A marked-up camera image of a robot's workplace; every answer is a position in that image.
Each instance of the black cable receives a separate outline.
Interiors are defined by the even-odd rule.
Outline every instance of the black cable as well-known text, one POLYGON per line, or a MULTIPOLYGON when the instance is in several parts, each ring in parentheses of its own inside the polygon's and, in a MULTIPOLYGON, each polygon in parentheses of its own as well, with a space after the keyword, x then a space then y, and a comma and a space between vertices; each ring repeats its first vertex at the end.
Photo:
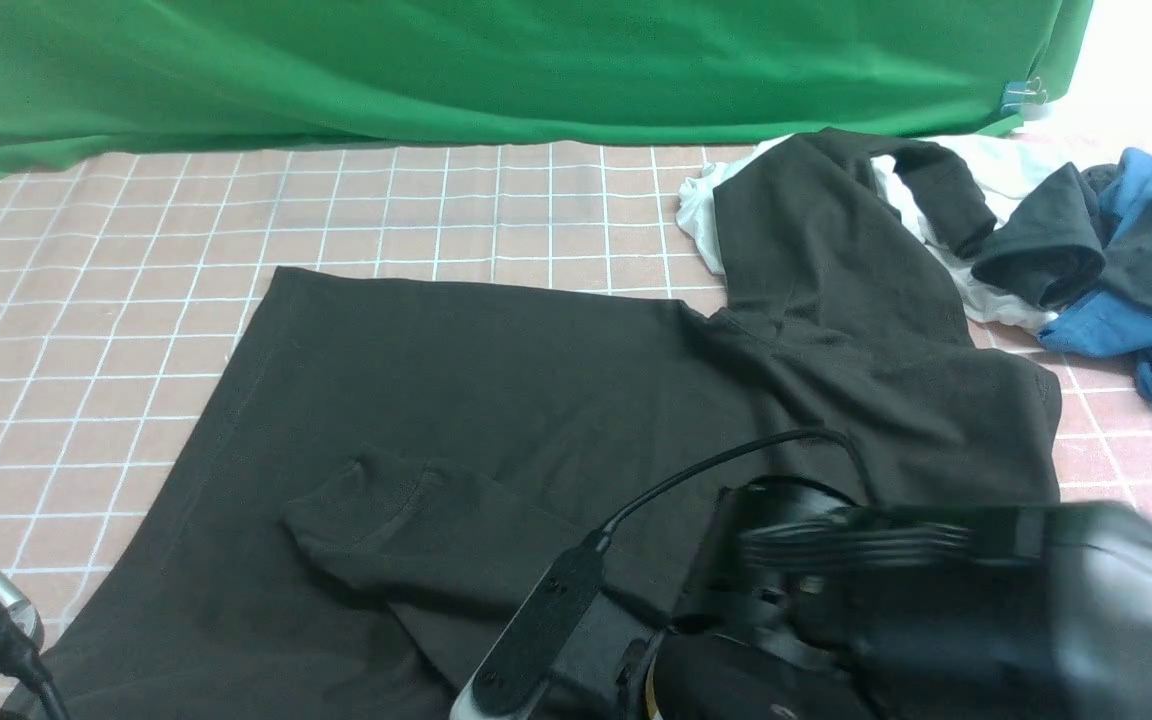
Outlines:
POLYGON ((865 468, 865 461, 861 458, 861 453, 856 450, 856 446, 851 442, 851 438, 847 437, 844 433, 836 432, 836 430, 831 429, 797 429, 797 430, 786 430, 783 433, 775 433, 764 438, 755 439, 755 441, 745 442, 745 445, 737 445, 732 447, 730 450, 719 452, 718 455, 708 457, 707 460, 702 460, 696 462, 695 465, 680 471, 680 473, 672 475, 669 478, 664 479, 658 483, 657 486, 649 488, 643 495, 636 497, 630 503, 622 509, 617 510, 616 514, 607 518, 599 529, 591 532, 589 537, 585 538, 586 546, 593 546, 596 552, 604 553, 607 548, 612 546, 612 536, 616 532, 616 529, 644 505, 652 502, 655 498, 664 495, 664 493, 669 492, 672 488, 680 486, 687 479, 695 477, 696 475, 704 473, 705 470, 717 468, 728 460, 735 460, 749 455, 750 452, 763 450, 764 447, 771 447, 773 445, 780 445, 781 442, 796 441, 796 439, 824 439, 824 441, 829 441, 836 446, 842 447, 846 452, 847 457, 851 461, 851 464, 856 468, 856 477, 861 480, 861 488, 865 492, 865 498, 869 500, 870 505, 876 507, 882 503, 878 501, 878 492, 874 488, 873 479, 869 477, 869 470, 865 468))
POLYGON ((47 666, 41 664, 38 647, 15 624, 0 647, 0 673, 20 680, 29 692, 36 694, 47 720, 70 720, 56 683, 47 666))
POLYGON ((38 702, 41 702, 41 711, 46 712, 47 720, 70 720, 69 710, 65 707, 65 702, 60 700, 56 683, 51 680, 38 689, 38 702))

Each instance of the fabric fold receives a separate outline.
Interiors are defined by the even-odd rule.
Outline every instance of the fabric fold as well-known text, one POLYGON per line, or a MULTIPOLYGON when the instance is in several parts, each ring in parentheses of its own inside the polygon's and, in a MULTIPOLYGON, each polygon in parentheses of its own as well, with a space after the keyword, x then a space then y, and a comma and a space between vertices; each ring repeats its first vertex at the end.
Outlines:
POLYGON ((979 281, 1049 310, 1069 305, 1105 270, 1096 195, 1073 162, 1020 203, 975 258, 979 281))

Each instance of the screw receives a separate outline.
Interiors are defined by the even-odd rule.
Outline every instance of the screw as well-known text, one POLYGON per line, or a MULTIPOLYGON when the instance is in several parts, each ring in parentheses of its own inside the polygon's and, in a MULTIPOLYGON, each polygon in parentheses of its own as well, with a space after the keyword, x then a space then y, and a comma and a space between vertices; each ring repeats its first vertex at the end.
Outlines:
POLYGON ((824 591, 824 578, 820 575, 808 575, 799 581, 799 591, 809 594, 820 594, 824 591))

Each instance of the binder clip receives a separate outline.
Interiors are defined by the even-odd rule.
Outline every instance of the binder clip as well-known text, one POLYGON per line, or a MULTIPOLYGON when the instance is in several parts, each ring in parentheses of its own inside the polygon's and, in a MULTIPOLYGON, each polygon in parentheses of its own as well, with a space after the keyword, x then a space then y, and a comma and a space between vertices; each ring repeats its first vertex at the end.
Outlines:
POLYGON ((1002 100, 998 111, 1005 115, 1020 113, 1028 105, 1043 105, 1047 101, 1047 88, 1043 86, 1041 77, 1026 81, 1009 82, 1002 88, 1002 100))

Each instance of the green fabric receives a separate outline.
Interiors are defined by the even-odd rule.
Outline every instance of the green fabric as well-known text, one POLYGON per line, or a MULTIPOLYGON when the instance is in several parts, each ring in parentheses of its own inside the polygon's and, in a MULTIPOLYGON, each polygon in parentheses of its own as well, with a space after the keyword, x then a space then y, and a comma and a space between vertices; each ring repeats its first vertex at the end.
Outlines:
POLYGON ((0 1, 0 177, 303 142, 978 131, 1092 0, 0 1))

